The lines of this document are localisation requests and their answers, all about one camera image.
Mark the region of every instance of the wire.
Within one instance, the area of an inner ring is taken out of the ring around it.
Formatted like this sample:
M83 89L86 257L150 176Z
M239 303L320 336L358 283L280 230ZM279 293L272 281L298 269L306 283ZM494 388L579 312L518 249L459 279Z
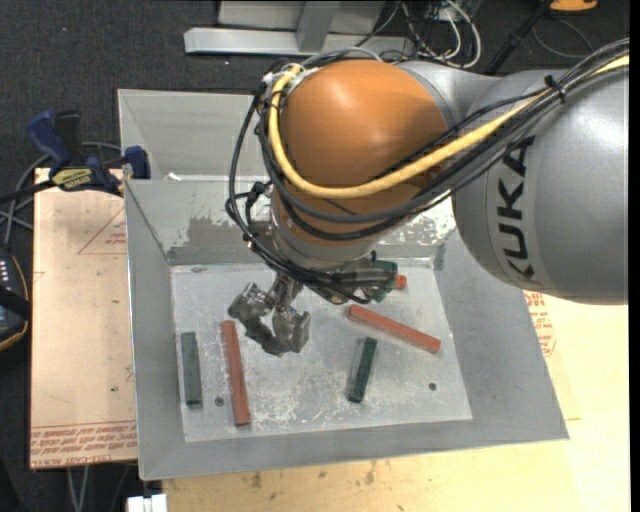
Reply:
M400 7L400 4L403 2L394 2L393 8L391 10L391 14L389 14L389 17L387 18L387 20L380 25L378 28L376 28L375 30L373 30L367 37L365 37L364 39L360 40L358 43L356 43L356 47L358 46L362 46L363 44L369 42L371 40L372 37L376 36L377 34L379 34L382 30L384 30L387 25L389 25L389 23L391 23L391 21L393 20L393 18L395 18L396 13L398 12L398 8Z
M120 146L117 146L115 144L111 144L108 142L94 142L94 141L89 141L89 142L83 142L82 145L84 147L97 147L100 150L102 149L108 149L108 150L112 150L112 151L121 151ZM27 183L27 181L29 179L31 179L32 177L32 173L35 169L38 169L40 167L44 167L45 164L51 159L51 157L49 155L42 155L41 157L39 157L37 160L35 160L31 165L29 165L29 167L27 167L27 169L22 173L22 175L20 176L20 179L18 180L18 183L15 186L15 191L21 191L23 190L25 184ZM11 242L11 235L13 232L13 225L17 224L25 229L28 229L30 231L33 231L33 225L29 224L23 220L20 220L18 218L15 217L15 214L17 212L19 212L20 210L24 209L25 207L27 207L29 204L31 204L31 202L33 201L32 198L26 199L25 201L23 201L22 203L18 204L17 200L13 200L11 201L11 204L9 205L9 210L7 212L1 211L0 210L0 225L3 222L7 223L7 226L5 228L5 235L4 235L4 240L3 243L5 245L5 247L8 247L10 242Z
M405 202L402 205L398 205L385 211L378 211L371 214L336 215L328 214L326 212L319 212L306 205L304 202L297 200L293 196L293 194L288 191L287 186L283 182L283 179L286 178L286 174L284 173L284 170L280 166L280 163L275 156L274 148L272 147L270 139L273 133L273 127L270 124L271 117L274 111L277 112L278 100L280 99L281 94L284 92L284 89L278 92L273 91L272 102L268 105L268 108L264 108L260 111L260 121L256 126L256 134L258 135L258 138L262 145L263 159L265 162L267 173L269 174L274 187L276 187L278 193L280 194L280 199L282 200L284 207L289 207L291 208L291 211L293 211L294 215L291 216L292 220L296 222L296 224L302 229L310 228L311 230L315 230L312 231L312 234L314 235L317 234L321 238L326 238L329 240L353 240L370 235L371 233L389 229L394 225L394 223L403 221L407 216L413 216L422 213L429 208L432 208L436 204L441 203L442 201L450 197L451 194L456 190L461 189L462 187L470 183L473 179L476 179L482 173L486 172L495 162L497 162L499 159L503 158L505 154L507 154L509 147L512 147L511 144L513 144L514 140L517 140L522 136L523 133L526 133L526 130L531 126L531 124L539 120L541 116L546 115L549 109L559 105L560 101L564 101L565 96L572 93L572 91L576 87L589 83L598 75L601 75L605 72L620 69L622 67L628 67L628 45L628 38L626 40L607 45L606 47L603 47L597 52L594 52L589 57L578 63L557 81L554 82L552 80L549 80L547 87L538 91L534 91L533 93L529 93L526 96L503 100L503 102L518 102L519 105L508 112L509 117L495 129L491 137L482 140L481 144L473 145L473 147L470 147L469 151L465 152L462 156L460 154L457 154L456 158L460 156L461 157L450 164L440 174L438 174L438 176L430 181L428 185L418 194L416 194L413 199ZM229 212L230 217L241 227L241 229L245 233L245 240L249 242L252 250L254 250L259 256L261 256L265 260L267 265L269 265L271 268L277 271L285 272L293 279L302 282L311 289L313 289L314 286L324 287L326 289L334 291L335 293L341 294L347 299L366 303L366 298L363 299L362 297L355 296L354 294L350 293L349 290L345 290L344 287L366 286L368 282L365 282L367 283L365 284L363 282L358 282L357 280L349 280L344 274L341 275L340 273L330 274L328 272L325 273L311 271L298 267L287 260L283 260L282 258L273 254L268 248L266 248L262 241L259 239L258 235L254 233L253 228L251 228L242 220L238 206L236 204L236 200L246 197L243 194L247 193L235 193L235 173L246 130L249 126L253 113L257 110L257 104L259 103L258 96L259 94L256 93L254 102L252 103L252 107L250 108L249 112L247 113L247 117L245 118L245 123L243 124L243 129L241 130L241 136L236 141L236 149L234 151L234 158L232 160L231 171L229 174L229 200L227 201L227 204L225 204L225 208ZM473 120L478 119L481 115L485 115L487 111L498 108L496 105L499 104L500 102L488 107L484 107L483 109L480 109L476 113L472 114L467 119L465 119L465 121L460 123L460 126L457 127L457 131L459 131L461 127L466 126ZM491 121L489 123L483 124L482 127L486 128L486 125L490 123ZM448 132L441 138L443 140L447 140L449 137L455 135L457 131L455 133ZM485 161L478 166L477 161L480 159L480 157L483 157ZM395 171L393 170L390 170L389 172L391 175L395 173ZM320 230L316 230L316 228L314 228L313 226L309 226L304 221L302 221L299 216L295 217L296 212L295 210L293 210L293 208L298 208L301 211L308 213L314 217L324 218L335 222L381 222L373 226L367 226L350 233L325 233ZM381 281L374 280L372 282L379 284Z
M593 52L594 51L593 50L593 46L591 45L591 43L587 39L587 36L585 36L578 29L578 27L572 25L571 23L569 23L568 21L565 21L565 20L557 20L557 21L559 23L562 23L563 25L566 25L571 30L573 30L573 32L576 33L580 39L582 39L582 42L587 46L587 48L589 49L589 52ZM533 35L533 38L535 39L536 43L538 43L540 46L542 46L549 53L553 53L554 55L557 55L559 57L564 57L566 59L584 59L585 57L587 57L589 55L589 54L580 55L580 54L574 54L574 53L566 53L566 52L561 52L559 50L556 50L555 48L551 48L544 41L542 41L542 39L538 35L538 32L536 31L536 27L533 27L531 29L531 35Z
M598 63L598 60L602 59L603 56L606 57L606 59L608 60L605 59L606 60L605 64ZM598 73L602 73L604 71L615 69L615 67L620 67L624 65L628 65L628 39L612 43L610 45L607 45L606 47L603 47L597 52L594 52L594 54L590 55L587 59L585 59L581 63L574 66L574 68L572 68L568 73L566 73L564 77L559 79L558 84L563 84L561 87L565 87L567 89L564 92L564 94L566 94L567 91L569 91L572 87L574 87L580 81L593 78ZM534 91L533 93L530 93L527 96L532 97L537 95L539 92L540 91ZM542 108L545 107L545 105L549 104L550 101L553 101L558 98L562 99L563 98L562 94L563 93L561 92L561 90L557 90L557 89L549 90L548 94L545 96L544 102L542 102L541 100L536 100L537 110L532 110L530 108L526 109L527 115L531 118L533 117L533 115L538 115L538 116L542 115L544 113L542 111ZM502 103L506 104L508 102L514 102L523 98L524 97L512 98L510 100L503 100ZM466 124L473 121L475 118L478 118L480 115L484 115L488 111L498 108L499 106L501 106L501 102L498 102L494 105L490 105L488 107L484 107L483 109L476 111L475 114L467 118L467 120L463 121L458 128L464 127ZM301 211L309 215L312 215L314 217L321 218L323 220L328 220L331 222L341 222L341 223L362 223L362 222L372 222L376 220L385 220L393 216L397 217L397 216L411 215L416 213L416 208L421 208L420 211L424 211L429 207L433 206L433 204L436 204L436 203L431 204L430 201L433 202L434 200L436 200L438 196L446 190L447 183L452 179L453 176L455 176L461 169L465 168L467 165L470 165L472 162L474 162L474 160L477 159L479 156L483 155L487 149L495 146L499 141L502 141L502 139L504 139L506 135L512 136L513 133L515 133L513 132L513 130L515 130L519 126L522 127L525 121L527 121L527 117L524 117L522 114L519 114L518 116L516 116L514 120L509 122L508 126L502 127L500 129L501 133L499 137L493 136L490 138L490 141L485 142L484 144L481 144L478 147L474 148L462 160L457 162L455 165L452 165L449 168L447 168L445 172L443 172L438 176L438 178L430 182L430 184L427 185L425 190L423 190L420 194L418 194L415 199L408 201L404 205L399 205L397 207L390 208L385 211L378 211L372 214L364 214L364 215L356 214L356 215L350 215L350 216L342 216L342 215L329 214L326 212L320 212L320 211L314 210L313 208L309 207L305 203L298 201L279 180L278 172L276 169L277 163L275 163L273 160L268 141L265 141L266 137L263 133L264 128L262 129L261 132L258 132L258 135L260 138L260 142L263 146L263 156L265 157L267 171L269 172L270 177L274 182L274 185L277 187L278 192L281 195L281 199L289 201L291 202L291 204L295 205L295 207L299 208ZM450 187L449 190L451 192L452 190L455 189L457 184L448 185L448 186Z
M443 12L444 16L448 18L447 23L452 28L452 31L456 37L455 49L448 49L444 52L437 52L431 47L427 37L418 35L413 25L413 22L411 21L411 13L409 11L409 8L407 7L406 2L402 2L401 7L405 14L407 27L409 29L409 33L411 35L411 38L413 39L415 49L416 49L415 55L417 57L422 57L428 60L440 62L442 64L446 64L447 66L455 67L458 69L469 69L478 63L482 55L482 41L480 38L480 33L478 32L478 29L475 26L475 23L473 22L472 17L469 16L462 8L460 8L460 6L457 3L453 2L452 0L446 0L443 3L446 4L448 7L450 7L451 9L455 10L459 14L459 16L469 25L471 29L471 35L472 35L471 47L472 47L472 51L475 53L473 55L473 58L469 62L463 62L463 63L453 62L453 59L460 54L463 43L462 43L462 36L460 34L460 30L458 29L458 25L456 24L456 22L451 16L451 13L450 13L451 9L441 11L440 4L438 4L438 6L435 9L432 9L428 15L425 13L425 17L427 17L429 21L429 27L431 27L431 24L433 23L434 19L436 18L442 19L442 17L440 16L440 12Z
M293 73L299 72L299 68L293 66ZM305 180L292 166L289 158L286 155L282 140L279 133L279 112L278 106L280 103L281 93L284 91L287 83L291 81L291 76L286 75L281 77L273 86L272 89L272 109L269 111L269 138L275 158L282 169L286 178L298 189L314 197L323 199L354 199L360 197L366 197L368 195L375 194L389 188L403 183L428 169L442 163L444 160L451 156L460 153L469 147L478 144L479 142L486 140L487 137L492 135L498 128L504 125L509 119L514 117L518 112L531 105L537 97L529 99L524 103L512 108L497 118L485 123L484 125L474 129L473 131L462 135L447 145L440 147L433 152L415 160L402 168L388 174L386 176L379 177L373 181L355 185L351 187L333 188L323 187L315 185Z

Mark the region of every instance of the red stick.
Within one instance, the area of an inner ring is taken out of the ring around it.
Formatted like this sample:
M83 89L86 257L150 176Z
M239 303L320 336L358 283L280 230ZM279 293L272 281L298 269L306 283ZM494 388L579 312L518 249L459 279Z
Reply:
M355 304L351 306L347 313L347 318L354 322L366 324L381 331L393 334L394 336L407 341L414 347L427 350L432 354L435 354L440 350L439 339L429 336L423 332L416 331L407 325L391 320L386 316L375 313L369 309L365 309L362 306L357 306Z
M227 367L229 368L229 390L233 405L233 417L236 427L247 425L251 421L249 413L249 400L247 388L244 385L244 373L242 371L242 357L238 345L238 333L233 320L222 322L222 337L224 338Z

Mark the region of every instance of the yellow cable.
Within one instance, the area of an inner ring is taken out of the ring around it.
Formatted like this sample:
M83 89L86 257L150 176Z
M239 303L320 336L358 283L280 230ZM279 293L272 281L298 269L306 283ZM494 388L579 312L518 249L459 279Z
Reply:
M619 59L616 59L606 66L603 66L602 68L595 71L593 75L625 65L629 65L628 56L620 57ZM292 68L293 73L299 73L300 69L301 68L299 67ZM495 132L504 122L508 121L510 118L512 118L522 109L526 108L546 92L541 92L537 96L534 96L528 101L506 112L505 114L502 114L492 121L489 121L488 123L450 142L446 146L432 151L428 155L425 155L422 158L419 158L418 160L405 165L404 167L391 174L388 174L387 176L353 187L331 188L314 185L313 183L306 181L302 176L300 176L300 174L298 174L298 172L291 165L291 162L289 161L289 158L287 157L287 154L282 145L278 120L278 107L280 105L281 93L291 80L291 75L282 76L274 84L272 89L271 103L273 105L273 108L269 112L269 138L271 146L273 148L274 156L287 179L303 192L322 199L354 199L375 194L377 192L387 190L395 185L403 183L408 179L425 172L427 169L438 165L452 155L455 155L460 151L464 151L468 147L471 147L474 144L477 144L478 142L484 140L486 137Z

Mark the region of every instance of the clamp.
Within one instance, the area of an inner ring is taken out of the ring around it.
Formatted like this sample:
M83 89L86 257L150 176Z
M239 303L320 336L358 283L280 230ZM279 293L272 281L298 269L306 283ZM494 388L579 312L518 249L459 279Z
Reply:
M36 147L50 156L53 165L49 171L51 186L71 192L103 189L121 195L122 181L102 166L98 157L85 158L80 136L80 114L76 111L53 113L45 110L31 119L27 134ZM134 178L150 178L147 155L140 146L125 150L123 157L109 164L128 164Z

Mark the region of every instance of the green block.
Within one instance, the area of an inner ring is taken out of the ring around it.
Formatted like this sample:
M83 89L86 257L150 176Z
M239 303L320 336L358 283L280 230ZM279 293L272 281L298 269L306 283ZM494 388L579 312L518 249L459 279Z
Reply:
M180 337L182 348L182 383L184 400L187 406L202 405L202 383L200 380L200 356L198 354L198 340L195 332L182 333Z
M374 338L367 338L362 344L362 352L360 354L360 361L355 375L352 376L349 383L349 389L347 392L347 399L350 402L360 403L364 399L364 392L367 389L367 383L369 382L369 375L371 374L371 368L373 367L373 356L376 353L376 347L378 340Z

